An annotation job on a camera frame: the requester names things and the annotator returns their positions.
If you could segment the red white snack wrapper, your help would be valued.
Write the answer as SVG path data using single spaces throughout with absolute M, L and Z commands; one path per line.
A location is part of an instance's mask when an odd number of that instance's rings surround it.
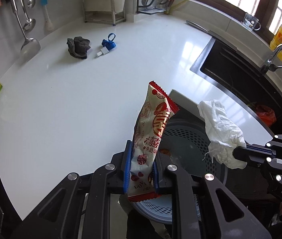
M 127 189 L 129 201 L 140 202 L 158 197 L 153 185 L 153 163 L 167 123 L 178 111 L 178 106 L 165 91 L 156 82 L 149 82 L 134 129 Z

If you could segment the white paper towel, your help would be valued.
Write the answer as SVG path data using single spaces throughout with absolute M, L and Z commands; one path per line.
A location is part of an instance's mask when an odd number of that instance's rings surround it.
M 206 100 L 198 104 L 198 111 L 205 122 L 205 132 L 210 141 L 208 152 L 211 161 L 224 164 L 230 169 L 244 169 L 245 161 L 233 156 L 234 149 L 246 147 L 242 130 L 232 122 L 219 100 Z

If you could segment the red plastic bag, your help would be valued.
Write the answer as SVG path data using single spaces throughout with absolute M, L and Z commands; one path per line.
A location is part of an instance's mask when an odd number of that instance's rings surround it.
M 265 105 L 256 105 L 255 114 L 257 114 L 268 127 L 271 127 L 276 122 L 274 110 Z

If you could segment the clear glass mug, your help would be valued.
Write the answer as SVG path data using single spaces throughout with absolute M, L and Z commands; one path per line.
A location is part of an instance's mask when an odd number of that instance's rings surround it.
M 258 31 L 261 29 L 259 19 L 248 13 L 245 14 L 242 24 L 250 31 Z

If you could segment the steel spatula turner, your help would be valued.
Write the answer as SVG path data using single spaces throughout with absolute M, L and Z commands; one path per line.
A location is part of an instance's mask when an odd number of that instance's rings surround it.
M 19 16 L 18 16 L 18 7 L 16 6 L 15 0 L 10 0 L 10 3 L 12 6 L 12 11 L 17 18 L 18 24 L 20 25 L 22 34 L 24 35 L 24 38 L 25 38 L 25 42 L 23 43 L 21 47 L 21 54 L 30 59 L 34 57 L 41 49 L 41 45 L 37 39 L 28 38 L 26 36 L 26 33 L 29 33 L 34 29 L 36 25 L 36 20 L 28 16 L 28 13 L 25 7 L 25 2 L 24 0 L 20 0 L 22 10 L 26 17 L 26 22 L 24 25 L 22 25 L 20 22 Z

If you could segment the steel ladle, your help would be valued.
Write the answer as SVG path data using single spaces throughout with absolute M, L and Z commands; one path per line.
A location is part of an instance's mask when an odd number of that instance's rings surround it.
M 20 3 L 21 3 L 22 10 L 24 12 L 24 15 L 26 17 L 26 22 L 23 26 L 23 30 L 25 31 L 25 33 L 29 33 L 34 29 L 36 25 L 36 20 L 29 17 L 27 9 L 26 9 L 25 1 L 20 0 Z

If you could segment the dark grey rag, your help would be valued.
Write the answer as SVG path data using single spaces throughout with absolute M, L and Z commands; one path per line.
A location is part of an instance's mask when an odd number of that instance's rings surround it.
M 76 59 L 87 59 L 87 51 L 90 47 L 90 40 L 83 38 L 82 36 L 68 38 L 68 52 L 69 54 Z

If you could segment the steel cutting board rack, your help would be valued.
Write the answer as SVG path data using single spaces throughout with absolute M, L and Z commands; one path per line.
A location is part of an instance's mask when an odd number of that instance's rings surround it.
M 125 9 L 116 10 L 115 0 L 81 0 L 84 23 L 116 26 L 126 21 Z

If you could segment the black kitchen sink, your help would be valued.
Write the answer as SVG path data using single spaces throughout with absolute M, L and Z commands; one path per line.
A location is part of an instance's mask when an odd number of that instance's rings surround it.
M 282 92 L 233 45 L 211 38 L 190 70 L 244 107 L 271 135 L 282 135 Z M 262 106 L 275 114 L 270 126 L 257 115 Z

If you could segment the blue perforated trash basket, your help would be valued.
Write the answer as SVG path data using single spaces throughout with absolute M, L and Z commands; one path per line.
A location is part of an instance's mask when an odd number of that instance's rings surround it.
M 202 122 L 172 120 L 168 123 L 160 143 L 166 149 L 173 164 L 182 166 L 189 174 L 203 176 L 213 174 L 220 182 L 226 183 L 228 169 L 205 154 L 210 141 Z M 172 223 L 172 199 L 163 195 L 156 199 L 133 202 L 132 206 L 146 218 L 162 224 Z

